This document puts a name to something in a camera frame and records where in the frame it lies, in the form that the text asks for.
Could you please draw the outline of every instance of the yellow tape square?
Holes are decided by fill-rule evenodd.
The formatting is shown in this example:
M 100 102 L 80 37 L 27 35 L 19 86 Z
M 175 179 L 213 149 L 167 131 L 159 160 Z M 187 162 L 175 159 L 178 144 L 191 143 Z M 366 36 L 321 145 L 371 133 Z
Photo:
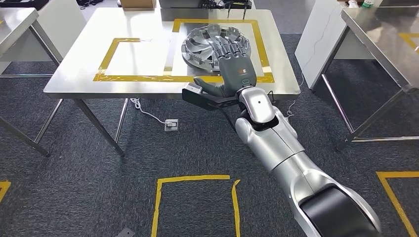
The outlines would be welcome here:
M 399 36 L 419 54 L 419 45 L 412 40 L 412 38 L 419 38 L 419 33 L 399 33 Z
M 157 236 L 157 225 L 159 222 L 159 207 L 160 200 L 162 198 L 162 187 L 164 183 L 174 183 L 182 181 L 199 181 L 199 180 L 229 180 L 230 175 L 198 175 L 198 176 L 181 176 L 181 177 L 171 177 L 171 178 L 161 178 L 157 180 L 157 191 L 156 191 L 156 205 L 154 208 L 153 215 L 153 225 L 151 228 L 151 237 Z M 231 189 L 231 196 L 233 199 L 233 208 L 234 208 L 234 220 L 236 228 L 236 237 L 240 237 L 240 213 L 239 213 L 239 204 L 237 201 L 236 185 L 240 180 L 236 180 Z
M 178 33 L 182 23 L 244 23 L 251 24 L 256 41 L 257 51 L 259 53 L 260 63 L 262 65 L 263 76 L 257 77 L 258 83 L 274 83 L 273 74 L 269 65 L 268 56 L 263 44 L 262 34 L 259 24 L 256 20 L 216 20 L 216 19 L 175 19 L 173 23 L 173 33 Z M 193 82 L 191 76 L 171 76 L 171 68 L 164 69 L 163 76 L 140 76 L 140 75 L 105 75 L 106 70 L 117 50 L 120 42 L 141 42 L 139 38 L 115 38 L 108 49 L 102 63 L 99 66 L 93 81 L 161 81 L 161 82 Z M 200 76 L 209 83 L 222 83 L 221 76 Z
M 418 235 L 416 234 L 415 229 L 413 229 L 413 226 L 407 218 L 406 213 L 402 208 L 402 205 L 400 205 L 399 200 L 397 200 L 396 195 L 394 194 L 386 179 L 419 178 L 419 171 L 377 172 L 377 175 L 379 180 L 381 181 L 382 186 L 384 187 L 385 192 L 387 193 L 388 197 L 390 198 L 391 202 L 396 208 L 396 211 L 399 214 L 400 219 L 402 219 L 403 224 L 406 226 L 407 232 L 410 234 L 410 236 L 417 237 Z
M 0 202 L 3 199 L 4 195 L 6 194 L 7 190 L 10 187 L 10 182 L 9 181 L 1 181 L 0 182 Z

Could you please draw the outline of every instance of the floor marking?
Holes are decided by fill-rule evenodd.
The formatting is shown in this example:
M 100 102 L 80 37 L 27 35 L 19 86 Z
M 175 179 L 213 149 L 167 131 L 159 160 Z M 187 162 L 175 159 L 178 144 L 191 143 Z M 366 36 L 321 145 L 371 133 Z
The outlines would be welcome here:
M 161 178 L 157 180 L 157 191 L 156 191 L 156 205 L 154 207 L 153 224 L 151 227 L 151 237 L 157 236 L 157 225 L 159 222 L 159 207 L 162 199 L 162 186 L 163 183 L 174 183 L 182 181 L 201 181 L 201 180 L 229 180 L 230 175 L 197 175 L 197 176 L 181 176 L 171 178 Z M 234 207 L 234 220 L 236 227 L 236 237 L 240 237 L 240 215 L 239 215 L 239 204 L 237 201 L 236 185 L 240 180 L 236 180 L 231 190 Z
M 411 48 L 416 48 L 416 53 L 419 53 L 419 46 L 417 46 L 416 43 L 412 40 L 412 38 L 419 37 L 419 33 L 399 33 L 399 37 L 402 38 Z
M 405 224 L 407 232 L 410 234 L 411 237 L 418 237 L 413 229 L 412 224 L 410 223 L 409 219 L 406 216 L 405 211 L 400 205 L 399 200 L 397 200 L 396 195 L 394 194 L 393 190 L 391 189 L 390 185 L 387 182 L 387 178 L 419 178 L 419 171 L 399 171 L 399 172 L 376 172 L 378 175 L 379 180 L 381 181 L 384 190 L 386 191 L 388 197 L 390 198 L 391 202 L 393 203 L 394 207 L 396 208 L 397 213 L 402 219 L 403 224 Z
M 0 182 L 0 202 L 3 199 L 4 195 L 6 194 L 7 190 L 10 187 L 10 182 L 9 181 L 1 181 Z
M 234 223 L 236 225 L 236 237 L 240 237 L 240 213 L 239 213 L 239 202 L 237 201 L 236 185 L 240 182 L 240 179 L 234 181 L 233 188 L 231 189 L 231 198 L 233 199 L 234 207 Z

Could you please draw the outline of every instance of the power outlet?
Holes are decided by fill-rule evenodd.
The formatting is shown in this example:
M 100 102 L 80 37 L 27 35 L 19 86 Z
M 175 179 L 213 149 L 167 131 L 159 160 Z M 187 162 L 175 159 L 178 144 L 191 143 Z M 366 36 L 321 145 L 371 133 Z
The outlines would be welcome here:
M 166 119 L 165 121 L 165 132 L 173 132 L 179 129 L 179 120 L 177 119 Z

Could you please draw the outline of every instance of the gray carpet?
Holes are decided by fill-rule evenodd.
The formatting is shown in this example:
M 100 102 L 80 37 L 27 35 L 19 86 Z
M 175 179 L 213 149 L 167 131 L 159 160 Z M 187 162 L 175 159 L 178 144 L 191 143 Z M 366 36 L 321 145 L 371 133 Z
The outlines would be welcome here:
M 299 35 L 282 38 L 301 81 L 293 55 Z M 53 69 L 49 63 L 13 63 L 5 73 Z M 336 61 L 328 75 L 354 124 L 397 90 L 374 61 Z M 46 82 L 0 80 L 0 114 L 31 137 L 55 103 L 42 93 Z M 419 134 L 417 102 L 406 97 L 366 135 Z M 115 134 L 123 100 L 87 103 Z M 277 106 L 286 111 L 290 103 L 281 101 Z M 180 130 L 164 132 L 161 124 L 130 104 L 120 139 L 125 158 L 116 155 L 71 100 L 64 101 L 42 140 L 52 152 L 50 158 L 0 129 L 0 180 L 11 181 L 0 203 L 0 236 L 112 237 L 124 227 L 136 237 L 150 236 L 157 179 L 202 174 L 228 174 L 231 179 L 163 184 L 157 236 L 235 236 L 231 187 L 237 179 L 241 180 L 237 197 L 242 236 L 303 236 L 276 181 L 222 114 L 176 100 L 142 100 L 142 105 L 159 118 L 179 119 Z M 347 131 L 323 85 L 316 94 L 304 85 L 292 111 L 296 116 L 291 124 L 313 161 L 370 203 L 380 217 L 384 236 L 409 236 L 375 172 L 418 170 L 418 142 L 353 144 L 336 152 L 335 144 Z M 228 110 L 232 117 L 236 112 Z M 417 181 L 389 183 L 419 230 Z

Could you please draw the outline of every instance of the table top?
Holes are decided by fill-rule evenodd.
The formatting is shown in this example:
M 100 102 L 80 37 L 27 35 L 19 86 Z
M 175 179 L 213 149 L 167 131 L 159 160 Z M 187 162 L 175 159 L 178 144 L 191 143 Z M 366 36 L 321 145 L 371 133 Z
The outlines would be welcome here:
M 0 56 L 38 18 L 35 8 L 0 8 Z
M 419 7 L 346 8 L 342 19 L 405 92 L 419 88 Z
M 258 87 L 275 99 L 295 99 L 298 83 L 269 10 L 98 8 L 46 85 L 51 98 L 174 98 L 193 76 L 222 82 L 182 58 L 181 45 L 197 27 L 235 27 L 249 39 Z

